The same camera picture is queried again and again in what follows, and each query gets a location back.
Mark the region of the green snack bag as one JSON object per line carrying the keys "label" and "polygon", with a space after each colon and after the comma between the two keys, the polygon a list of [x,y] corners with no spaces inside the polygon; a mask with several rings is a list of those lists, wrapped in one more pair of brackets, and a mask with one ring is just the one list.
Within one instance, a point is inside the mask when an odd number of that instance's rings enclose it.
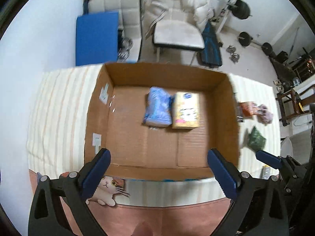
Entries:
{"label": "green snack bag", "polygon": [[266,144],[266,138],[254,126],[248,135],[247,146],[253,151],[257,152],[263,150]]}

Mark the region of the orange snack bag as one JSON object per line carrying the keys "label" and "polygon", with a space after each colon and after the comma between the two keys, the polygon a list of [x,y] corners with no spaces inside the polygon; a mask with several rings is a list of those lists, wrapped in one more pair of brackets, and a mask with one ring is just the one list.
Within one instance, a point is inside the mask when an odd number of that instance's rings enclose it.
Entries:
{"label": "orange snack bag", "polygon": [[257,114],[257,104],[253,101],[240,102],[239,106],[244,117],[252,117]]}

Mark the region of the yellow tissue pack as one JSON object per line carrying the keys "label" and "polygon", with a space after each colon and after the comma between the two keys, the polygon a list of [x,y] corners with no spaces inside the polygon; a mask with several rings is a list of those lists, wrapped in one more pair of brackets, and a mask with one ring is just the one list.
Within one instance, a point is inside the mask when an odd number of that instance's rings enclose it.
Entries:
{"label": "yellow tissue pack", "polygon": [[200,126],[199,95],[192,92],[177,92],[172,104],[172,127],[194,129]]}

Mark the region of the blue tissue pack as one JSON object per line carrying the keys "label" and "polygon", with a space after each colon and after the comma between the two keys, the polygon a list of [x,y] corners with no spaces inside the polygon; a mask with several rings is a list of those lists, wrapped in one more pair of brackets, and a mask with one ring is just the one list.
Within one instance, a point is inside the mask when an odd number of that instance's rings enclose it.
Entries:
{"label": "blue tissue pack", "polygon": [[151,127],[168,127],[171,120],[172,96],[160,87],[151,87],[147,95],[147,106],[143,123]]}

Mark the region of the silver yellow scrubber sponge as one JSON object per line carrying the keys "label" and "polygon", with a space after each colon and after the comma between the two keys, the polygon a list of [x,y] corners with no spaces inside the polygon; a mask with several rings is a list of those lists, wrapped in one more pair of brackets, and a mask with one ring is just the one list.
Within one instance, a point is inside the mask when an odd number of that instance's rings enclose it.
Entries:
{"label": "silver yellow scrubber sponge", "polygon": [[260,178],[268,180],[271,175],[271,167],[269,165],[264,165],[260,174]]}

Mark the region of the purple cloth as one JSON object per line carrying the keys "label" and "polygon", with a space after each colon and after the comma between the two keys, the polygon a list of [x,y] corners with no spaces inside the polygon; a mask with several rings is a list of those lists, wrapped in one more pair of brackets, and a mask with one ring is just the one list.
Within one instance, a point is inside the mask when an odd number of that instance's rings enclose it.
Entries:
{"label": "purple cloth", "polygon": [[268,125],[273,122],[273,114],[264,104],[261,104],[257,107],[256,116],[258,117],[259,121],[264,125]]}

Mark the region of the black snack bag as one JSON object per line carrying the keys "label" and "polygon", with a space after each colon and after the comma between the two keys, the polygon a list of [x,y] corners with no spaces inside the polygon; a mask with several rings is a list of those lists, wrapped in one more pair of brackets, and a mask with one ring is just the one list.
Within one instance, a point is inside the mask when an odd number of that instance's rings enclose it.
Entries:
{"label": "black snack bag", "polygon": [[243,115],[243,112],[239,103],[236,104],[235,111],[236,111],[237,122],[242,123],[244,121],[244,115]]}

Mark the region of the dumbbell on floor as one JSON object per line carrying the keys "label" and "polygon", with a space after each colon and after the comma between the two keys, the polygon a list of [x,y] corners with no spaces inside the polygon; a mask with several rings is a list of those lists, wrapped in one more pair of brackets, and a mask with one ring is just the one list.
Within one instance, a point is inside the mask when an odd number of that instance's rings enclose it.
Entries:
{"label": "dumbbell on floor", "polygon": [[233,45],[229,45],[226,48],[226,51],[230,54],[230,60],[233,63],[238,63],[239,59],[240,59],[240,55],[238,53],[236,53],[236,47]]}

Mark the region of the cardboard box with printed flap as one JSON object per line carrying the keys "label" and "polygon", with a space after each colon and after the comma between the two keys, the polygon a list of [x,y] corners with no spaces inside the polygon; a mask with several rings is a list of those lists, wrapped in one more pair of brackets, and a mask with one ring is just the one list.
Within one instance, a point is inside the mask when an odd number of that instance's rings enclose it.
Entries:
{"label": "cardboard box with printed flap", "polygon": [[108,63],[87,113],[84,160],[110,151],[111,176],[162,181],[211,177],[217,149],[239,163],[239,126],[225,73],[186,65]]}

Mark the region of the barbell with plates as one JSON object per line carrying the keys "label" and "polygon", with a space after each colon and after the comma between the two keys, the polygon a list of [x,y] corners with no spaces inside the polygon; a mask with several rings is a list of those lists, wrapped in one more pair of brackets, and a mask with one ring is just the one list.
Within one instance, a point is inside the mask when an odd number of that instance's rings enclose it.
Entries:
{"label": "barbell with plates", "polygon": [[273,53],[273,48],[271,44],[265,42],[263,44],[255,41],[247,32],[242,31],[240,32],[238,36],[238,42],[241,44],[243,47],[248,47],[251,44],[255,44],[259,46],[262,51],[264,52],[265,55],[270,56]]}

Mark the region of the black blue weight bench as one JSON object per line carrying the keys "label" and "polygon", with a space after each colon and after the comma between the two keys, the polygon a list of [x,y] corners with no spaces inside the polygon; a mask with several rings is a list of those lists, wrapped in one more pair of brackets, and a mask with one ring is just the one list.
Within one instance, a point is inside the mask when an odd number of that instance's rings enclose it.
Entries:
{"label": "black blue weight bench", "polygon": [[202,32],[205,48],[200,52],[200,58],[203,65],[211,68],[222,66],[220,45],[211,22],[207,22]]}

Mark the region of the beige padded chair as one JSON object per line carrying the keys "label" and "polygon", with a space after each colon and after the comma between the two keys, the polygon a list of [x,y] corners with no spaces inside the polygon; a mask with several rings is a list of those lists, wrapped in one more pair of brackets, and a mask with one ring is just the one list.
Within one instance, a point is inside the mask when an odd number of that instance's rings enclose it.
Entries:
{"label": "beige padded chair", "polygon": [[199,29],[180,20],[160,20],[155,24],[153,31],[153,45],[156,47],[156,60],[160,60],[162,48],[192,51],[190,62],[192,65],[198,52],[205,48],[205,42]]}

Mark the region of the blue mat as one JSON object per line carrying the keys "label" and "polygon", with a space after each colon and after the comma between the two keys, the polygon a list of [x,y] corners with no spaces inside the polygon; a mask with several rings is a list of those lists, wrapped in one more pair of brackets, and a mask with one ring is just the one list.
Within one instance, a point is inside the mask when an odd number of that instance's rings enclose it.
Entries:
{"label": "blue mat", "polygon": [[118,59],[119,13],[85,14],[76,21],[75,65],[116,62]]}

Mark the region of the beige puffer jacket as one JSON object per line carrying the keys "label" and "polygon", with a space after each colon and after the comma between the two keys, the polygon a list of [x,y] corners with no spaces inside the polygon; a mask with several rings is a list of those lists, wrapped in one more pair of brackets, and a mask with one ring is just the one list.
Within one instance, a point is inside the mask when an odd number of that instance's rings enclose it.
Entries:
{"label": "beige puffer jacket", "polygon": [[160,20],[184,21],[203,31],[215,11],[211,0],[143,0],[143,31],[145,37],[153,33]]}

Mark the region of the beige tufted bench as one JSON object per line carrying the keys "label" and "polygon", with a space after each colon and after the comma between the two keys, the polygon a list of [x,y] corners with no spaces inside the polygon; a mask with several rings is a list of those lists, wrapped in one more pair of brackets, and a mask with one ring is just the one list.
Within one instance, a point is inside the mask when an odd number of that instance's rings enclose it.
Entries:
{"label": "beige tufted bench", "polygon": [[116,11],[119,14],[119,30],[132,40],[133,46],[127,62],[137,62],[142,48],[142,22],[140,0],[84,0],[85,12],[98,13]]}

